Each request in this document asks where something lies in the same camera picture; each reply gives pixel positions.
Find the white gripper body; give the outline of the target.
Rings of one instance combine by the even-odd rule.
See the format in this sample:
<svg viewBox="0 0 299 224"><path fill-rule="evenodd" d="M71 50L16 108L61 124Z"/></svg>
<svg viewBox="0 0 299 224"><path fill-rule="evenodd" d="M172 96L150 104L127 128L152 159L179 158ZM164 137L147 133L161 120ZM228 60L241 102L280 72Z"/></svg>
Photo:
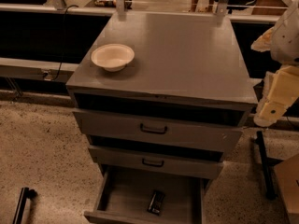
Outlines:
<svg viewBox="0 0 299 224"><path fill-rule="evenodd" d="M273 76L267 95L269 102L291 106L299 97L299 68L283 65Z"/></svg>

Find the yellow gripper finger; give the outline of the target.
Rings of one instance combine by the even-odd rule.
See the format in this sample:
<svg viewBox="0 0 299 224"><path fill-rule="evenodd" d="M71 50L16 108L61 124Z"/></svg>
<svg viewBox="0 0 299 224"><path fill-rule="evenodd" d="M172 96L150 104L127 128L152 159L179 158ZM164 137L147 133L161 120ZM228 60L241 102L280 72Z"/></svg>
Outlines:
<svg viewBox="0 0 299 224"><path fill-rule="evenodd" d="M251 44L251 49L259 52L266 52L270 50L273 29L270 28L265 31Z"/></svg>
<svg viewBox="0 0 299 224"><path fill-rule="evenodd" d="M284 105L275 102L260 102L253 121L259 127L269 127L275 124L286 111Z"/></svg>

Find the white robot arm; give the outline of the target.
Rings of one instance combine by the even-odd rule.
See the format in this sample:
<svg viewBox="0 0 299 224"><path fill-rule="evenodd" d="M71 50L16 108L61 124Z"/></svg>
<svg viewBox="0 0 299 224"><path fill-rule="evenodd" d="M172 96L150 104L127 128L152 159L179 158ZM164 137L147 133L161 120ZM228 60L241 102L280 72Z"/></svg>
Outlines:
<svg viewBox="0 0 299 224"><path fill-rule="evenodd" d="M263 97L259 101L254 123L269 127L276 123L299 98L299 1L294 0L275 25L255 40L251 48L269 51L281 64L264 77Z"/></svg>

